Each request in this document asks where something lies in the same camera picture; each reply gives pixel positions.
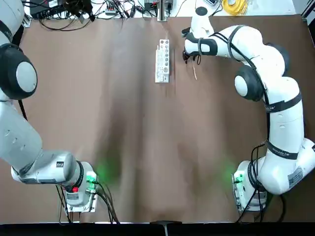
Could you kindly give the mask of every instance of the black strap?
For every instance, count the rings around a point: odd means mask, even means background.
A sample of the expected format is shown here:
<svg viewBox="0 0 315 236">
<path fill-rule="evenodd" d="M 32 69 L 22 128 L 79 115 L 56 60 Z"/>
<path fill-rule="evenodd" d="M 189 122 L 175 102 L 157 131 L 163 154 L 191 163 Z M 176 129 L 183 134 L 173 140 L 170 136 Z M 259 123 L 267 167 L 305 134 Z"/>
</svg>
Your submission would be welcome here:
<svg viewBox="0 0 315 236">
<path fill-rule="evenodd" d="M 232 31 L 232 34 L 230 35 L 230 37 L 229 37 L 228 40 L 227 40 L 228 53 L 230 54 L 230 57 L 231 57 L 232 59 L 235 59 L 235 57 L 234 57 L 233 54 L 232 54 L 232 50 L 231 50 L 232 39 L 233 39 L 234 35 L 236 34 L 236 32 L 237 32 L 241 27 L 243 27 L 243 26 L 244 26 L 244 25 L 237 26 L 237 27 Z"/>
<path fill-rule="evenodd" d="M 8 28 L 8 26 L 6 26 L 5 23 L 3 23 L 1 20 L 0 20 L 0 32 L 2 32 L 9 39 L 10 42 L 12 42 L 13 34 L 11 30 Z"/>
<path fill-rule="evenodd" d="M 182 38 L 186 37 L 187 34 L 190 32 L 190 27 L 182 30 Z"/>
<path fill-rule="evenodd" d="M 24 105 L 23 105 L 22 100 L 19 100 L 19 105 L 20 105 L 21 112 L 22 112 L 22 114 L 23 114 L 24 119 L 28 120 L 28 118 L 26 117 L 26 112 L 25 112 L 25 109 L 24 109 Z"/>
<path fill-rule="evenodd" d="M 277 148 L 276 146 L 272 145 L 271 142 L 268 140 L 265 141 L 265 144 L 267 148 L 274 154 L 279 157 L 282 157 L 284 159 L 289 159 L 289 160 L 296 160 L 297 159 L 297 152 L 288 152 L 281 150 L 280 148 Z"/>
<path fill-rule="evenodd" d="M 268 104 L 268 105 L 265 104 L 266 112 L 267 113 L 273 113 L 273 112 L 284 111 L 286 109 L 289 109 L 289 108 L 295 106 L 301 100 L 302 100 L 302 94 L 301 94 L 301 91 L 299 91 L 298 95 L 296 95 L 295 98 L 293 98 L 287 102 L 280 101 L 280 102 L 276 102 L 273 104 Z"/>
</svg>

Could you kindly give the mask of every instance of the black cable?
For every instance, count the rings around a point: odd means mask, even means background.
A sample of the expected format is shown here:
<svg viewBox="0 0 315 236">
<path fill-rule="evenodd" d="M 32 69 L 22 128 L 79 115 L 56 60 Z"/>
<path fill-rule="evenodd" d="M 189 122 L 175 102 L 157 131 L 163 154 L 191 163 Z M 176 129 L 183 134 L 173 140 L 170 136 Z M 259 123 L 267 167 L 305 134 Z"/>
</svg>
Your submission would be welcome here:
<svg viewBox="0 0 315 236">
<path fill-rule="evenodd" d="M 70 25 L 72 25 L 73 22 L 74 22 L 74 20 L 75 20 L 75 18 L 73 18 L 72 21 L 71 21 L 68 25 L 66 25 L 66 26 L 64 26 L 64 27 L 61 27 L 61 28 L 52 28 L 52 27 L 49 27 L 49 26 L 47 26 L 47 25 L 44 24 L 44 22 L 43 22 L 42 19 L 39 19 L 38 21 L 39 21 L 39 23 L 40 23 L 42 26 L 44 26 L 44 27 L 47 28 L 48 30 L 52 30 L 52 31 L 65 31 L 65 28 L 67 28 L 67 27 L 69 27 Z"/>
<path fill-rule="evenodd" d="M 221 39 L 223 42 L 225 42 L 227 44 L 228 39 L 221 33 L 219 32 L 215 32 L 213 33 L 213 36 L 216 36 L 217 38 Z M 247 58 L 233 43 L 230 44 L 231 48 L 236 51 L 239 55 L 241 55 L 246 62 L 250 65 L 250 67 L 253 69 L 255 75 L 257 76 L 262 88 L 264 88 L 264 84 L 261 80 L 260 75 L 257 72 L 257 68 L 255 66 L 255 64 L 249 59 Z M 264 99 L 265 99 L 265 104 L 269 105 L 269 98 L 268 98 L 268 94 L 266 92 L 266 90 L 264 89 Z M 266 113 L 266 121 L 267 121 L 267 140 L 269 140 L 269 135 L 270 135 L 270 113 Z"/>
<path fill-rule="evenodd" d="M 97 3 L 97 2 L 93 2 L 93 1 L 91 1 L 91 3 L 93 3 L 93 4 L 99 4 L 99 5 L 103 4 L 102 2 L 101 2 L 101 3 Z"/>
<path fill-rule="evenodd" d="M 256 169 L 257 169 L 256 186 L 258 186 L 258 150 L 259 150 L 259 148 L 257 148 L 257 156 L 256 156 Z M 264 213 L 263 213 L 262 205 L 261 205 L 261 201 L 260 201 L 260 192 L 259 192 L 259 189 L 258 189 L 258 201 L 259 201 L 260 223 L 261 223 L 262 220 L 263 220 L 263 217 L 264 217 Z"/>
<path fill-rule="evenodd" d="M 60 187 L 61 192 L 62 192 L 62 196 L 61 196 L 57 185 L 55 185 L 55 186 L 56 186 L 56 189 L 57 189 L 57 192 L 58 192 L 59 199 L 60 199 L 60 201 L 61 201 L 61 205 L 63 206 L 63 208 L 65 208 L 66 217 L 67 217 L 67 219 L 68 219 L 68 222 L 71 223 L 71 220 L 70 220 L 70 218 L 69 218 L 68 208 L 67 208 L 67 202 L 66 202 L 66 198 L 65 198 L 65 196 L 64 196 L 63 190 L 62 190 L 62 188 Z"/>
<path fill-rule="evenodd" d="M 245 212 L 246 212 L 246 210 L 247 210 L 248 206 L 250 205 L 250 203 L 251 203 L 251 201 L 252 201 L 253 197 L 254 197 L 254 196 L 255 196 L 255 194 L 256 194 L 256 191 L 257 191 L 257 190 L 255 189 L 254 193 L 252 194 L 252 196 L 251 196 L 250 200 L 248 201 L 248 203 L 247 203 L 246 207 L 244 208 L 244 210 L 243 210 L 242 214 L 240 215 L 240 217 L 238 218 L 238 220 L 236 221 L 236 223 L 239 223 L 239 222 L 240 222 L 240 220 L 243 218 L 243 216 L 244 216 L 244 214 L 245 214 Z"/>
<path fill-rule="evenodd" d="M 20 109 L 21 109 L 24 119 L 28 120 L 22 100 L 19 100 L 19 105 L 20 105 Z"/>
<path fill-rule="evenodd" d="M 97 184 L 101 187 L 101 189 L 102 189 L 102 191 L 103 191 L 105 197 L 109 200 L 109 203 L 110 203 L 110 205 L 111 205 L 111 210 L 112 210 L 113 218 L 115 219 L 116 222 L 119 222 L 119 221 L 118 221 L 118 218 L 117 218 L 117 214 L 116 214 L 115 208 L 114 208 L 114 204 L 113 204 L 113 196 L 112 196 L 112 193 L 110 192 L 108 186 L 105 185 L 105 186 L 106 186 L 106 189 L 107 189 L 107 191 L 108 191 L 108 193 L 109 193 L 109 196 L 108 196 L 107 193 L 105 192 L 105 189 L 103 188 L 103 186 L 102 186 L 99 182 L 98 182 Z"/>
<path fill-rule="evenodd" d="M 222 1 L 223 1 L 223 0 L 220 1 L 218 7 L 217 7 L 216 10 L 210 15 L 210 17 L 214 16 L 215 14 L 217 14 L 217 13 L 220 12 L 220 11 L 223 11 Z"/>
<path fill-rule="evenodd" d="M 62 199 L 62 196 L 60 196 L 60 193 L 59 193 L 59 189 L 58 189 L 58 187 L 56 186 L 56 188 L 57 188 L 57 191 L 58 191 L 58 195 L 59 195 L 59 199 L 60 199 L 60 201 L 61 201 L 61 204 L 60 204 L 60 211 L 59 211 L 59 224 L 61 224 L 61 211 L 62 211 L 62 206 L 63 206 L 63 199 Z"/>
<path fill-rule="evenodd" d="M 277 222 L 283 222 L 285 214 L 286 214 L 286 203 L 285 203 L 285 199 L 284 199 L 283 194 L 280 195 L 280 198 L 282 201 L 282 213 L 281 213 L 279 220 L 277 220 Z"/>
<path fill-rule="evenodd" d="M 40 3 L 36 3 L 36 2 L 32 2 L 32 1 L 22 1 L 22 4 L 23 4 L 23 6 L 26 6 L 26 7 L 29 7 L 29 8 L 34 8 L 34 7 L 41 6 L 41 7 L 43 7 L 43 8 L 53 9 L 53 8 L 51 8 L 51 7 L 48 7 L 48 6 L 44 5 L 44 4 L 43 4 L 44 2 L 45 2 L 45 1 L 42 1 L 42 2 L 40 2 Z"/>
<path fill-rule="evenodd" d="M 72 222 L 71 222 L 71 220 L 70 220 L 70 218 L 69 218 L 69 212 L 68 212 L 68 206 L 67 206 L 67 201 L 66 201 L 66 198 L 65 198 L 65 196 L 64 196 L 64 193 L 63 193 L 63 190 L 62 190 L 62 188 L 61 188 L 61 187 L 60 187 L 60 189 L 61 189 L 61 193 L 63 194 L 64 207 L 65 207 L 65 212 L 66 212 L 66 215 L 67 215 L 68 221 L 69 221 L 69 223 L 72 223 Z"/>
<path fill-rule="evenodd" d="M 146 12 L 148 12 L 148 13 L 151 15 L 151 17 L 157 17 L 157 15 L 154 15 L 154 14 L 151 13 L 149 10 L 145 10 L 144 6 L 143 6 L 140 2 L 138 2 L 138 3 L 139 3 L 140 6 L 142 7 L 142 11 L 141 11 L 141 13 L 142 13 L 142 18 L 144 18 L 143 14 L 146 13 Z"/>
<path fill-rule="evenodd" d="M 105 204 L 107 206 L 108 213 L 109 213 L 108 217 L 109 217 L 109 220 L 112 223 L 112 217 L 115 217 L 115 216 L 114 216 L 114 213 L 113 213 L 113 211 L 112 211 L 112 209 L 111 209 L 107 199 L 102 194 L 100 194 L 99 192 L 96 192 L 96 194 L 99 195 L 102 198 L 102 200 L 105 202 Z"/>
<path fill-rule="evenodd" d="M 177 15 L 178 15 L 178 13 L 179 13 L 179 11 L 181 10 L 181 8 L 182 8 L 182 5 L 184 4 L 184 2 L 186 2 L 187 0 L 184 0 L 183 2 L 182 2 L 182 4 L 181 4 L 181 6 L 179 7 L 179 9 L 178 9 L 178 12 L 177 12 L 177 14 L 176 14 L 176 16 L 175 17 L 177 17 Z"/>
</svg>

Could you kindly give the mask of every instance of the brown table surface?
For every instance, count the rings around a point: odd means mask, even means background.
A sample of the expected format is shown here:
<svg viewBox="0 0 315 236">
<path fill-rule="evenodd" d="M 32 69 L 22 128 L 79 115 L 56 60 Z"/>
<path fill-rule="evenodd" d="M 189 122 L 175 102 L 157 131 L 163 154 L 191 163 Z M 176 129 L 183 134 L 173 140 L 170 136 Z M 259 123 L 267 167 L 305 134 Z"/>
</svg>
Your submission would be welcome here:
<svg viewBox="0 0 315 236">
<path fill-rule="evenodd" d="M 112 190 L 120 221 L 235 221 L 230 174 L 266 137 L 262 102 L 235 91 L 239 63 L 203 56 L 194 79 L 191 63 L 182 60 L 181 30 L 190 21 L 97 20 L 73 32 L 33 22 L 24 33 L 21 47 L 39 79 L 35 95 L 24 101 L 31 125 L 45 149 L 69 150 L 93 165 Z M 265 43 L 289 51 L 288 75 L 300 85 L 306 135 L 315 140 L 315 51 L 301 17 L 213 17 L 211 23 L 218 31 L 255 27 Z M 173 49 L 172 76 L 160 85 L 154 83 L 155 51 L 164 38 Z M 3 161 L 0 170 L 0 222 L 58 221 L 54 186 L 17 183 Z M 285 194 L 286 221 L 315 220 L 313 178 Z M 275 221 L 281 208 L 274 197 L 265 220 Z M 99 201 L 97 212 L 81 220 L 108 221 L 105 205 Z"/>
</svg>

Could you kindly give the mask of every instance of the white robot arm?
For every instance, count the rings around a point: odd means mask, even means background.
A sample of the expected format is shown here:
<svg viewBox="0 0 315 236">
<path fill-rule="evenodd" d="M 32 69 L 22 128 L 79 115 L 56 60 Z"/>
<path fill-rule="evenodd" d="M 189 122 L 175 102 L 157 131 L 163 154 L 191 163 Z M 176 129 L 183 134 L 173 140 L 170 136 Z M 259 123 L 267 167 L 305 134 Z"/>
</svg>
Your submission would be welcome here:
<svg viewBox="0 0 315 236">
<path fill-rule="evenodd" d="M 246 99 L 265 103 L 270 117 L 267 153 L 258 160 L 258 168 L 256 161 L 243 161 L 232 175 L 238 209 L 243 211 L 247 206 L 248 211 L 259 211 L 258 198 L 264 207 L 266 190 L 275 195 L 285 193 L 315 167 L 314 143 L 304 138 L 301 91 L 293 78 L 284 76 L 288 54 L 280 46 L 265 45 L 261 33 L 252 27 L 231 26 L 214 33 L 204 7 L 196 9 L 191 27 L 184 29 L 182 36 L 186 37 L 185 62 L 198 55 L 242 62 L 234 79 L 236 91 Z"/>
<path fill-rule="evenodd" d="M 12 177 L 25 184 L 59 184 L 71 211 L 90 211 L 96 203 L 97 176 L 87 162 L 66 151 L 45 151 L 40 135 L 18 114 L 12 100 L 31 96 L 37 73 L 22 50 L 11 44 L 24 8 L 20 0 L 0 0 L 0 158 Z"/>
</svg>

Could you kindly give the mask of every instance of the cable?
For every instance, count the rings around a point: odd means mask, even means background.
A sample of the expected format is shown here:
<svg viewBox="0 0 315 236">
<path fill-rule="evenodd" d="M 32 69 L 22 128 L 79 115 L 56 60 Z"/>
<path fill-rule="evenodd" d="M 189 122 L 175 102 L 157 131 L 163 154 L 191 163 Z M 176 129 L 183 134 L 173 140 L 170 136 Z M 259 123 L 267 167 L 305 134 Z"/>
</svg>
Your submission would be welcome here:
<svg viewBox="0 0 315 236">
<path fill-rule="evenodd" d="M 73 18 L 73 20 L 72 20 L 68 25 L 66 25 L 66 26 L 64 26 L 64 27 L 61 27 L 61 28 L 52 28 L 52 27 L 49 27 L 49 26 L 47 26 L 47 25 L 44 24 L 44 22 L 43 22 L 42 19 L 39 19 L 38 21 L 39 21 L 39 23 L 40 23 L 42 26 L 44 26 L 45 28 L 47 28 L 47 29 L 49 29 L 49 30 L 53 30 L 53 31 L 65 31 L 64 29 L 67 28 L 67 27 L 69 27 L 70 25 L 72 25 L 73 22 L 74 22 L 74 20 L 75 20 L 75 18 Z"/>
<path fill-rule="evenodd" d="M 107 3 L 106 0 L 102 3 L 102 5 L 101 5 L 100 8 L 97 10 L 97 12 L 95 13 L 95 15 L 98 15 L 99 11 L 101 10 L 101 8 L 104 6 L 105 3 Z M 61 28 L 52 28 L 52 27 L 49 27 L 49 26 L 45 25 L 42 20 L 39 20 L 39 22 L 40 22 L 40 24 L 41 24 L 42 26 L 44 26 L 45 28 L 47 28 L 47 29 L 49 29 L 49 30 L 53 30 L 53 31 L 65 31 L 65 32 L 76 31 L 76 30 L 83 29 L 84 27 L 86 27 L 86 26 L 91 22 L 91 20 L 89 20 L 85 25 L 83 25 L 83 26 L 81 26 L 81 27 L 79 27 L 79 28 L 75 28 L 75 29 L 65 29 L 65 28 L 69 27 L 70 25 L 72 25 L 73 22 L 74 22 L 74 20 L 75 20 L 75 17 L 73 18 L 73 20 L 72 20 L 68 25 L 66 25 L 66 26 L 64 26 L 64 27 L 61 27 Z"/>
<path fill-rule="evenodd" d="M 145 10 L 144 6 L 143 6 L 140 2 L 138 2 L 138 3 L 139 3 L 139 5 L 142 7 L 142 10 L 140 11 L 140 12 L 142 13 L 142 18 L 144 18 L 143 14 L 144 14 L 145 12 L 148 12 L 148 13 L 151 15 L 151 17 L 157 17 L 156 15 L 154 15 L 153 13 L 151 13 L 149 10 Z"/>
<path fill-rule="evenodd" d="M 277 220 L 277 222 L 283 222 L 284 216 L 286 214 L 286 203 L 285 203 L 285 199 L 284 199 L 283 194 L 280 195 L 280 198 L 281 198 L 281 201 L 282 201 L 282 213 L 281 213 L 281 216 L 280 216 L 279 220 Z"/>
<path fill-rule="evenodd" d="M 67 216 L 68 222 L 69 222 L 69 223 L 72 223 L 72 221 L 71 221 L 70 218 L 69 218 L 69 213 L 68 213 L 68 208 L 67 208 L 67 202 L 66 202 L 66 198 L 65 198 L 65 196 L 64 196 L 63 190 L 62 190 L 62 188 L 60 187 L 61 192 L 62 192 L 62 196 L 61 196 L 57 185 L 55 185 L 55 186 L 56 186 L 56 189 L 57 189 L 57 192 L 58 192 L 59 199 L 60 199 L 60 201 L 61 201 L 61 205 L 63 206 L 63 208 L 65 208 L 66 216 Z"/>
<path fill-rule="evenodd" d="M 32 2 L 32 1 L 22 1 L 22 4 L 23 4 L 23 6 L 26 6 L 26 7 L 29 7 L 29 8 L 42 6 L 42 7 L 47 8 L 47 9 L 53 9 L 51 7 L 48 7 L 48 6 L 44 5 L 43 4 L 44 2 L 45 2 L 45 0 L 40 2 L 40 3 L 36 3 L 36 2 Z"/>
<path fill-rule="evenodd" d="M 66 215 L 67 215 L 68 221 L 69 221 L 69 223 L 72 223 L 72 222 L 71 222 L 71 220 L 70 220 L 70 218 L 69 218 L 69 212 L 68 212 L 68 206 L 67 206 L 67 201 L 66 201 L 66 198 L 65 198 L 65 196 L 64 196 L 64 193 L 63 193 L 63 190 L 62 190 L 62 188 L 61 188 L 61 187 L 60 187 L 60 189 L 61 189 L 61 193 L 63 194 L 64 206 L 65 206 L 65 212 L 66 212 Z"/>
<path fill-rule="evenodd" d="M 257 190 L 255 189 L 254 193 L 252 194 L 252 196 L 251 196 L 250 200 L 248 201 L 248 203 L 247 203 L 246 207 L 244 208 L 244 210 L 243 210 L 243 212 L 242 212 L 241 216 L 238 218 L 238 220 L 236 221 L 236 223 L 239 223 L 239 222 L 240 222 L 240 220 L 243 218 L 243 216 L 244 216 L 244 214 L 245 214 L 245 212 L 246 212 L 246 210 L 247 210 L 248 206 L 250 205 L 250 203 L 251 203 L 251 201 L 252 201 L 253 197 L 254 197 L 254 196 L 255 196 L 255 194 L 256 194 L 256 191 L 257 191 Z"/>
<path fill-rule="evenodd" d="M 224 10 L 233 15 L 243 15 L 247 10 L 247 1 L 246 0 L 235 0 L 234 4 L 229 4 L 228 0 L 223 0 L 223 7 Z"/>
<path fill-rule="evenodd" d="M 182 2 L 182 4 L 181 4 L 181 6 L 179 7 L 178 12 L 177 12 L 177 14 L 176 14 L 175 17 L 177 17 L 178 13 L 180 12 L 180 10 L 181 10 L 181 8 L 182 8 L 182 5 L 183 5 L 186 1 L 187 1 L 187 0 L 184 0 L 184 1 Z"/>
<path fill-rule="evenodd" d="M 218 7 L 217 7 L 216 10 L 210 15 L 210 17 L 214 16 L 215 14 L 217 14 L 217 13 L 220 12 L 220 11 L 223 11 L 222 1 L 223 1 L 223 0 L 220 1 Z"/>
<path fill-rule="evenodd" d="M 113 223 L 112 219 L 114 219 L 117 224 L 120 224 L 120 222 L 118 221 L 118 219 L 114 215 L 113 210 L 112 210 L 111 206 L 109 205 L 107 199 L 102 194 L 100 194 L 99 192 L 96 192 L 96 194 L 99 195 L 102 198 L 102 200 L 105 202 L 105 204 L 107 205 L 108 216 L 109 216 L 110 222 Z"/>
<path fill-rule="evenodd" d="M 256 169 L 257 169 L 257 176 L 256 176 L 256 187 L 258 186 L 258 150 L 259 148 L 257 148 L 257 156 L 256 156 Z M 264 213 L 263 213 L 263 210 L 262 210 L 262 205 L 261 205 L 261 201 L 260 201 L 260 192 L 259 192 L 259 189 L 257 189 L 258 191 L 258 201 L 259 201 L 259 210 L 260 210 L 260 223 L 262 222 L 263 220 L 263 217 L 264 217 Z"/>
<path fill-rule="evenodd" d="M 216 36 L 217 38 L 220 38 L 225 43 L 227 43 L 227 41 L 228 41 L 228 39 L 223 34 L 221 34 L 219 32 L 215 32 L 212 35 Z M 234 49 L 234 51 L 236 51 L 239 55 L 241 55 L 246 60 L 246 62 L 250 65 L 250 67 L 253 69 L 255 75 L 257 76 L 257 78 L 258 78 L 258 80 L 260 82 L 260 85 L 264 88 L 264 84 L 263 84 L 263 82 L 261 80 L 260 75 L 257 72 L 257 68 L 256 68 L 255 64 L 250 59 L 248 59 L 233 43 L 231 43 L 230 45 L 231 45 L 231 48 Z M 265 102 L 266 105 L 269 105 L 269 98 L 268 98 L 268 94 L 267 94 L 265 89 L 264 89 L 263 93 L 264 93 L 264 99 L 265 99 L 264 102 Z M 266 113 L 266 121 L 267 121 L 267 140 L 269 140 L 269 135 L 270 135 L 270 113 Z"/>
<path fill-rule="evenodd" d="M 113 204 L 113 196 L 112 196 L 112 193 L 110 192 L 108 186 L 105 185 L 105 186 L 106 186 L 106 189 L 107 189 L 107 191 L 108 191 L 108 193 L 109 193 L 109 196 L 108 196 L 107 193 L 105 192 L 105 189 L 103 188 L 103 186 L 102 186 L 99 182 L 97 182 L 97 184 L 101 187 L 101 189 L 103 190 L 103 193 L 104 193 L 105 197 L 106 197 L 106 198 L 109 200 L 109 202 L 110 202 L 113 218 L 115 219 L 116 222 L 119 222 L 119 221 L 118 221 L 118 218 L 117 218 L 117 215 L 116 215 L 116 212 L 115 212 L 114 204 Z"/>
</svg>

